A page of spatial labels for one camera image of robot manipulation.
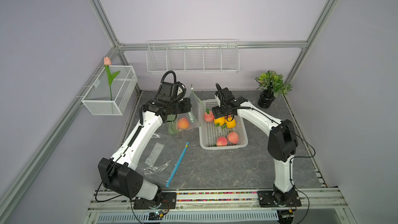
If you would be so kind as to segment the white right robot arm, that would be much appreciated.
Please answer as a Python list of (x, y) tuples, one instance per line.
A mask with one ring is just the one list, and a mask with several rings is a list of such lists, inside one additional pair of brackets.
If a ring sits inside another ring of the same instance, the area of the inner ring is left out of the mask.
[(242, 117), (268, 136), (267, 150), (275, 165), (273, 200), (279, 206), (286, 205), (296, 193), (292, 172), (298, 141), (293, 123), (265, 113), (242, 96), (236, 98), (228, 88), (221, 88), (219, 84), (216, 88), (217, 106), (212, 108), (216, 118)]

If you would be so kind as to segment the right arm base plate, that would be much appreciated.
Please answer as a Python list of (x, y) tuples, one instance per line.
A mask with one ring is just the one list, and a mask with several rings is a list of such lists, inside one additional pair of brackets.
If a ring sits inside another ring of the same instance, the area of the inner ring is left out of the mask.
[(283, 193), (277, 190), (260, 190), (258, 191), (260, 207), (301, 207), (302, 203), (297, 191), (292, 188), (290, 191)]

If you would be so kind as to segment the green printed zip-top bag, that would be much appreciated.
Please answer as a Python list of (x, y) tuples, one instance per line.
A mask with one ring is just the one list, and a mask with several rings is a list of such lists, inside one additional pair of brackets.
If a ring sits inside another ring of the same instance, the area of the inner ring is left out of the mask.
[[(193, 85), (191, 85), (188, 93), (188, 98), (191, 103), (191, 109), (187, 113), (182, 113), (178, 115), (169, 115), (167, 118), (167, 130), (171, 135), (178, 134), (182, 131), (187, 131), (191, 129), (199, 128), (202, 124), (203, 116), (204, 116), (204, 103), (202, 100), (196, 95)], [(186, 130), (178, 130), (177, 129), (177, 121), (180, 118), (187, 118), (189, 120), (189, 128)]]

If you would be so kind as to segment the orange peach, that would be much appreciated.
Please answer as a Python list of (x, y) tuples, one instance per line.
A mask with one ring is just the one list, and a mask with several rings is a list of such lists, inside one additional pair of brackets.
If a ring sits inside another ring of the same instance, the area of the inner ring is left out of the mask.
[(178, 130), (186, 130), (189, 128), (189, 120), (187, 118), (180, 118), (177, 121), (177, 129)]

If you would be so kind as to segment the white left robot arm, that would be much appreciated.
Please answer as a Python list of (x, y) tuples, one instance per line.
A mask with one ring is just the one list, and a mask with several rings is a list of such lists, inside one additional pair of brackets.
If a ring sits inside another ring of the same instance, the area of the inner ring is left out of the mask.
[(121, 147), (98, 164), (101, 185), (129, 199), (142, 198), (160, 201), (161, 187), (144, 179), (136, 172), (148, 142), (170, 115), (177, 116), (191, 110), (185, 97), (186, 87), (180, 82), (162, 82), (153, 100), (139, 111), (139, 121)]

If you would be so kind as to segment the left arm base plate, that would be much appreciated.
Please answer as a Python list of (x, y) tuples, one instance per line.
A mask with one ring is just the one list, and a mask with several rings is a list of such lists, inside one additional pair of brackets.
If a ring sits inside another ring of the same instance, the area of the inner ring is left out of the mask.
[(134, 201), (133, 208), (150, 210), (150, 209), (175, 209), (177, 203), (177, 193), (173, 191), (166, 191), (158, 193), (153, 200), (145, 198), (138, 198)]

